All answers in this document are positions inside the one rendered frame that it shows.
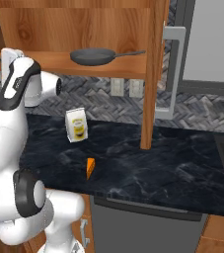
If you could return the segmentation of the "orange cheese wedge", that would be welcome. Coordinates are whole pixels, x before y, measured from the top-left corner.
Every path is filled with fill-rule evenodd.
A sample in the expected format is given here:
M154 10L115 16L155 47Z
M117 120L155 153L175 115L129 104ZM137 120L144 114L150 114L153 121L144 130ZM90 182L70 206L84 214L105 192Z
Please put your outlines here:
M94 158L88 158L87 159L87 166L86 166L86 177L87 179L90 179L92 172L94 171L94 168L96 166L96 161Z

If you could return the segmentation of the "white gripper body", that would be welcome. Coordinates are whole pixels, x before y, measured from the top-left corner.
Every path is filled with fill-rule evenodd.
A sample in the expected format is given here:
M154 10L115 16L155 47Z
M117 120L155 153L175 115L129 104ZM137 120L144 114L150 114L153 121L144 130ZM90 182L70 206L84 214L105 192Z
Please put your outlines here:
M19 49L4 47L1 49L1 74L2 79L6 80L10 72L10 64L18 57L24 56L24 53Z

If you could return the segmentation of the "grey range hood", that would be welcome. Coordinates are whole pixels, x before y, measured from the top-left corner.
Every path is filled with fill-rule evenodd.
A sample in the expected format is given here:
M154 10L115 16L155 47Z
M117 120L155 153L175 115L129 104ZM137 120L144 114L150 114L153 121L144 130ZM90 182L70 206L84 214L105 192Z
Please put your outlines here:
M178 90L224 95L224 0L170 0L170 11L187 29Z

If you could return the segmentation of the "dark grey frying pan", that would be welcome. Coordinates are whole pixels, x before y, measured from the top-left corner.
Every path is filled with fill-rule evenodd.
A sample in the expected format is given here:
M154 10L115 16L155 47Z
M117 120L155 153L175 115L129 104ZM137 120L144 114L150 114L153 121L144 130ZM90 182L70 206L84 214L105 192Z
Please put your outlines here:
M84 66L99 66L112 62L115 58L128 55L138 55L145 53L145 50L132 51L126 53L116 53L112 49L103 47L89 47L74 50L70 53L72 61Z

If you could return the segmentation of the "white bag with yellow label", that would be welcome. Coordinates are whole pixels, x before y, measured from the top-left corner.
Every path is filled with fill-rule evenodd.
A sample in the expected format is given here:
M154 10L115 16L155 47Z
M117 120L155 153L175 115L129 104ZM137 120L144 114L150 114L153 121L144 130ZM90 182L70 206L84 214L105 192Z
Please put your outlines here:
M67 111L65 125L70 142L79 142L88 138L88 125L84 108Z

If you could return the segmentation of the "grey dishwasher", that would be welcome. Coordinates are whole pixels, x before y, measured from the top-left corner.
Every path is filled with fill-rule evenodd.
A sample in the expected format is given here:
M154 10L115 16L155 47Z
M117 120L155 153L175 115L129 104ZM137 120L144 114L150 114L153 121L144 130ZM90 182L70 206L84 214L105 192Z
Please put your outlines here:
M107 199L166 211L179 211ZM94 203L90 197L96 253L194 253L207 215L200 222L118 211Z

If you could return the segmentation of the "wooden base cabinet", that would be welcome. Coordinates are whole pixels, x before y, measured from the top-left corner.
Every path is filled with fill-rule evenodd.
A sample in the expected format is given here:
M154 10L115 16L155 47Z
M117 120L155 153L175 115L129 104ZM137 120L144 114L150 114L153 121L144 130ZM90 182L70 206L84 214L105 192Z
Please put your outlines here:
M207 217L194 253L224 253L224 216Z

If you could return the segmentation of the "open wooden wall cabinet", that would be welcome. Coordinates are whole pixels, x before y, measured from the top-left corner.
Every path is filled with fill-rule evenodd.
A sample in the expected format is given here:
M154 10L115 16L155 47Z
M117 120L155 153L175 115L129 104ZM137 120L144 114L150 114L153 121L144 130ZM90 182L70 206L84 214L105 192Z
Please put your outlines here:
M143 50L149 14L150 0L0 0L0 50L20 49L48 72L143 79L144 54L86 67L74 63L69 53L84 47Z

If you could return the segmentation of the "wooden base cabinet door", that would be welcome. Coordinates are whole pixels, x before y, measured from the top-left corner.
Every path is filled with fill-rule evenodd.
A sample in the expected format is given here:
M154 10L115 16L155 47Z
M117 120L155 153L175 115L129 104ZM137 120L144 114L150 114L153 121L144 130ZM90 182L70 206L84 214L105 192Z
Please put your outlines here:
M90 196L82 194L82 197L85 201L85 211L82 215L82 218L88 220L87 227L87 236L90 238L90 243L87 248L85 248L85 253L96 253L95 250L95 242L94 242L94 234L93 234L93 225L92 225L92 213L91 213L91 205L90 205ZM82 241L81 233L80 233L80 221L75 221L72 223L72 231L75 237ZM37 253L40 247L45 243L45 233L41 232L35 238L32 238L28 242L24 243L24 247L26 253Z

